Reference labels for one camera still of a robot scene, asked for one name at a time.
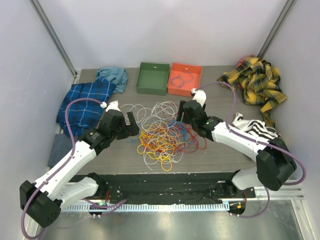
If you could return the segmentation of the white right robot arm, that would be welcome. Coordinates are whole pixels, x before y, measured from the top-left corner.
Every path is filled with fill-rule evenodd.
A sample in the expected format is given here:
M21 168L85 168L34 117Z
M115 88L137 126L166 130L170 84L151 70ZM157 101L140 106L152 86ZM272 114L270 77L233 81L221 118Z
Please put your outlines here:
M255 167L237 170L232 175L225 186L230 197L236 198L250 187L264 186L277 191L297 169L282 139L253 138L234 127L227 127L221 118L207 116L205 106L196 100L180 101L177 120L189 124L200 137L227 145L255 162Z

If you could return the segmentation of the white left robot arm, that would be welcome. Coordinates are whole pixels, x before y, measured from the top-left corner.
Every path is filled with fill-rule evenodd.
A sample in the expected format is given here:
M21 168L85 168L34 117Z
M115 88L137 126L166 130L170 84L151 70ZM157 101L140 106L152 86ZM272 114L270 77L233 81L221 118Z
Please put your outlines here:
M50 226L66 207L91 197L100 200L107 192L108 184L96 173L89 173L72 186L66 184L88 162L93 160L112 141L139 134L134 114L127 113L129 124L118 109L107 110L98 127L90 128L72 149L48 173L35 182L24 181L19 187L20 207L42 228Z

